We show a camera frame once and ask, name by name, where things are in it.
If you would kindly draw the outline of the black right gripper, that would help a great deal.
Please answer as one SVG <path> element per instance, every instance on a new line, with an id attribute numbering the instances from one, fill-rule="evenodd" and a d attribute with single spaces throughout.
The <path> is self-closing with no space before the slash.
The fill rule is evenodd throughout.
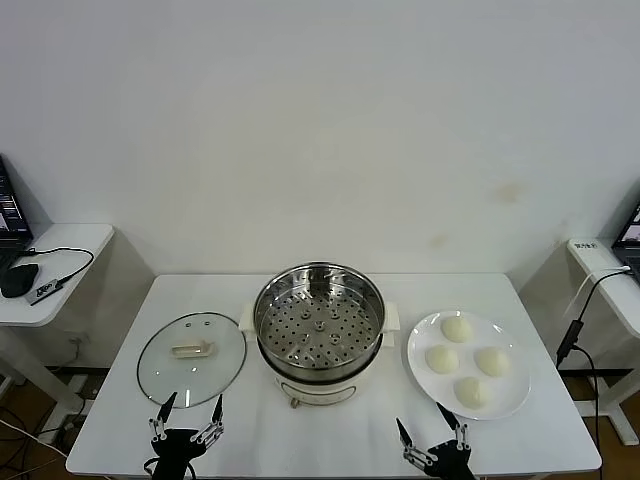
<path id="1" fill-rule="evenodd" d="M 456 440 L 440 443 L 428 450 L 429 456 L 417 448 L 408 431 L 399 418 L 396 425 L 403 446 L 403 458 L 413 466 L 428 466 L 427 474 L 444 480 L 473 480 L 468 462 L 471 447 L 468 443 L 467 425 L 461 424 L 457 417 L 440 402 L 436 403 L 445 422 L 455 434 Z"/>

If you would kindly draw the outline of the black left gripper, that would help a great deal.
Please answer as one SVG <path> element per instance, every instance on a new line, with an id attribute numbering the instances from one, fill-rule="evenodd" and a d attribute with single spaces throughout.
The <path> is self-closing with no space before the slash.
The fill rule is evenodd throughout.
<path id="1" fill-rule="evenodd" d="M 144 463 L 144 471 L 152 479 L 182 480 L 190 475 L 196 479 L 191 462 L 203 456 L 206 444 L 214 444 L 224 433 L 223 395 L 217 398 L 210 421 L 198 431 L 194 429 L 168 429 L 165 425 L 173 409 L 178 392 L 174 391 L 160 406 L 155 418 L 149 419 L 151 447 L 155 457 Z"/>

